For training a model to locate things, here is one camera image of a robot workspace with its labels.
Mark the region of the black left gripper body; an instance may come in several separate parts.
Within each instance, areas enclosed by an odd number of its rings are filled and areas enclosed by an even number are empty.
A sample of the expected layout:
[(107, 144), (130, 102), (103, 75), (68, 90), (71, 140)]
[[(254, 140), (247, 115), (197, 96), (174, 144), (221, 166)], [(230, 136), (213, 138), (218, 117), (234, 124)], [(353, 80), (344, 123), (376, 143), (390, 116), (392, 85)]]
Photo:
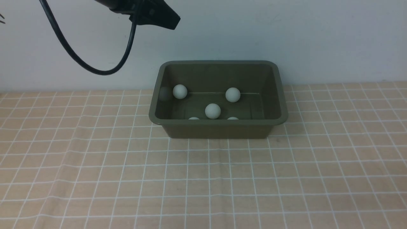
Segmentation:
[(110, 11), (136, 18), (137, 25), (175, 30), (180, 16), (164, 0), (97, 0)]

